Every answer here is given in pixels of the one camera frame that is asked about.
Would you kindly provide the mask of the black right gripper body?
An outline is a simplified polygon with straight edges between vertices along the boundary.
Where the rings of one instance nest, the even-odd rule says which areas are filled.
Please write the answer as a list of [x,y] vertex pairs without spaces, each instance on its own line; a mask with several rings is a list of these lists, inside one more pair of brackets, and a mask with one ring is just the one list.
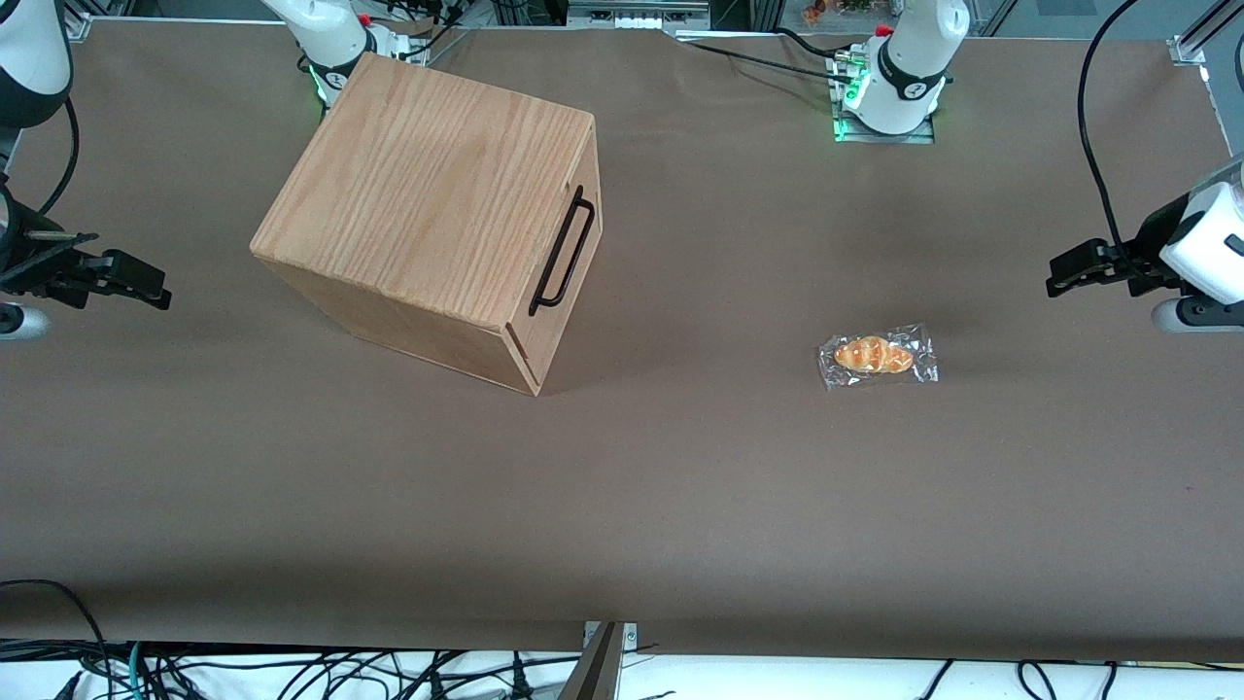
[[90,293],[101,293],[100,279],[80,251],[93,242],[96,233],[73,233],[60,228],[44,214],[14,199],[7,187],[2,194],[1,288],[9,296],[53,298],[61,305],[85,310]]

